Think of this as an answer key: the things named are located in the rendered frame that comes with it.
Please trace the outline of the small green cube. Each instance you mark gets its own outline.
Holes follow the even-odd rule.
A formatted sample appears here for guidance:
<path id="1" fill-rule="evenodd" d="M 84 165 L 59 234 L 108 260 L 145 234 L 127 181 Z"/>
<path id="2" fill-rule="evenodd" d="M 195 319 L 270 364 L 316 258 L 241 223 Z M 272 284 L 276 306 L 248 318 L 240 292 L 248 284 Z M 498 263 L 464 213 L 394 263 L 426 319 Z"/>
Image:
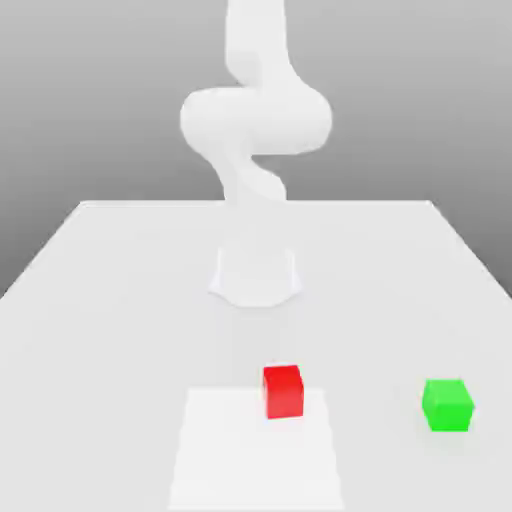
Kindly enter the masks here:
<path id="1" fill-rule="evenodd" d="M 427 379 L 421 406 L 433 432 L 467 432 L 475 409 L 462 379 Z"/>

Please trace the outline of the small red cube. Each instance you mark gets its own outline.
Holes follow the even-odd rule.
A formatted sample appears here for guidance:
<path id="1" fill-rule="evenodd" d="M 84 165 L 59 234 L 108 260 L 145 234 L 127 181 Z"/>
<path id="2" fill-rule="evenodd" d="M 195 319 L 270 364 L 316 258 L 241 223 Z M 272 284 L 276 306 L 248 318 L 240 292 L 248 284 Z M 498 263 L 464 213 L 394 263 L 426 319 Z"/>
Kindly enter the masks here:
<path id="1" fill-rule="evenodd" d="M 263 392 L 268 419 L 303 415 L 304 384 L 297 365 L 266 366 L 263 369 Z"/>

